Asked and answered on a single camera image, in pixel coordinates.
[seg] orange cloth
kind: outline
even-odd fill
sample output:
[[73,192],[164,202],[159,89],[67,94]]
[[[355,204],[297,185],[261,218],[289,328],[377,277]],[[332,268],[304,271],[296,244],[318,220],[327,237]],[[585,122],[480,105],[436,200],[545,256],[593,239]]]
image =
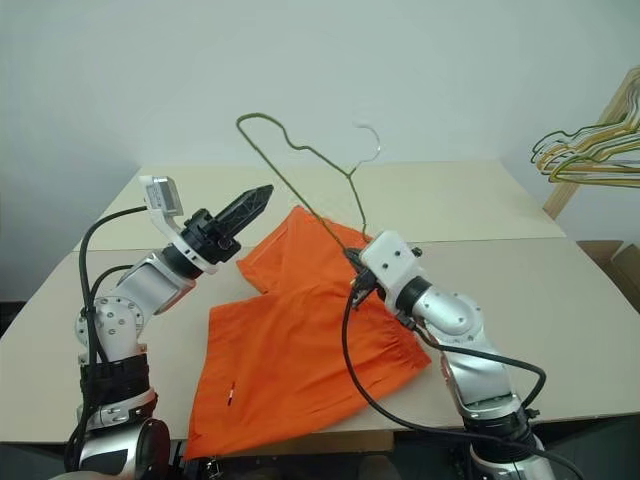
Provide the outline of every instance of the orange cloth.
[[[345,245],[364,246],[359,232],[329,224]],[[211,309],[187,458],[311,433],[366,405],[349,378],[340,341],[355,273],[320,223],[294,208],[238,266],[262,295]],[[375,294],[352,314],[349,351],[377,398],[430,363]]]

